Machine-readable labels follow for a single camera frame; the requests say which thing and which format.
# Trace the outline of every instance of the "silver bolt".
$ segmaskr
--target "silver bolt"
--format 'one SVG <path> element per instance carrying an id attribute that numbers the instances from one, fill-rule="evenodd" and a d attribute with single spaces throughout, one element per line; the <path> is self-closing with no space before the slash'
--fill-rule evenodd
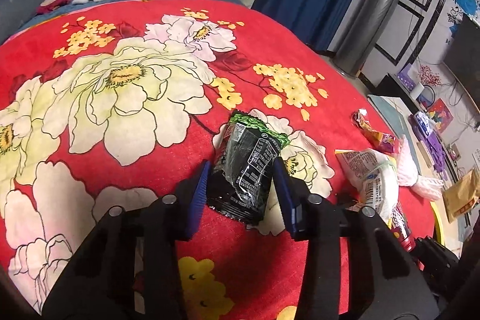
<path id="1" fill-rule="evenodd" d="M 162 202 L 165 205 L 171 205 L 177 202 L 177 197 L 174 194 L 167 194 L 166 196 L 163 196 Z"/>
<path id="2" fill-rule="evenodd" d="M 318 194 L 310 194 L 307 199 L 309 203 L 315 205 L 318 205 L 322 202 L 322 197 L 320 197 Z"/>
<path id="3" fill-rule="evenodd" d="M 365 206 L 364 208 L 362 208 L 361 212 L 367 217 L 375 216 L 375 210 L 370 206 Z"/>
<path id="4" fill-rule="evenodd" d="M 123 208 L 121 206 L 112 206 L 109 209 L 109 215 L 112 217 L 120 216 L 123 213 Z"/>

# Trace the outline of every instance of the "red blanket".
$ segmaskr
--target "red blanket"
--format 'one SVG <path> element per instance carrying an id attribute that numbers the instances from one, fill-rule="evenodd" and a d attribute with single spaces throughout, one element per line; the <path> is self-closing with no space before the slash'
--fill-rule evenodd
<path id="1" fill-rule="evenodd" d="M 234 108 L 287 133 L 290 173 L 335 200 L 349 185 L 334 150 L 370 146 L 350 119 L 361 107 L 388 131 L 290 31 L 224 2 L 105 4 L 30 28 L 0 47 L 1 264 L 41 311 L 108 208 L 170 192 L 213 157 Z M 407 189 L 400 200 L 414 233 L 430 235 L 428 203 Z M 205 208 L 194 239 L 178 245 L 192 318 L 293 318 L 307 243 L 283 231 L 274 197 L 268 210 L 252 228 Z M 341 312 L 346 251 L 342 241 Z"/>

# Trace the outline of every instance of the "cylindrical air conditioner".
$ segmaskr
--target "cylindrical air conditioner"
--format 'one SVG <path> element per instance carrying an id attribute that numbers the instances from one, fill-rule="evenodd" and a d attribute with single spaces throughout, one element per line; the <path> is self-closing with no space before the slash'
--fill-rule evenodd
<path id="1" fill-rule="evenodd" d="M 357 76 L 393 14 L 399 0 L 365 0 L 333 62 L 340 70 Z"/>

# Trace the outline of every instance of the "white plastic bag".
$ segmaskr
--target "white plastic bag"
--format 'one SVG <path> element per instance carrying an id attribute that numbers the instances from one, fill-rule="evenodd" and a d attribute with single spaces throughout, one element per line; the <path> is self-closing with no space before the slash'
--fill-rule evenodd
<path id="1" fill-rule="evenodd" d="M 443 181 L 436 178 L 427 178 L 418 174 L 417 165 L 410 153 L 410 145 L 406 136 L 400 140 L 397 160 L 398 184 L 408 186 L 418 195 L 436 201 L 442 196 Z"/>
<path id="2" fill-rule="evenodd" d="M 374 208 L 388 224 L 398 201 L 395 163 L 388 155 L 370 148 L 335 154 L 347 179 L 359 191 L 360 202 Z"/>

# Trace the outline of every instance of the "black television screen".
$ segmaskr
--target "black television screen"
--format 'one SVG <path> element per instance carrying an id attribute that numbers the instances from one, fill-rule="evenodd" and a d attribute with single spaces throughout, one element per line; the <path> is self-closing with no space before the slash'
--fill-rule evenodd
<path id="1" fill-rule="evenodd" d="M 463 16 L 444 59 L 445 65 L 480 108 L 480 28 Z"/>

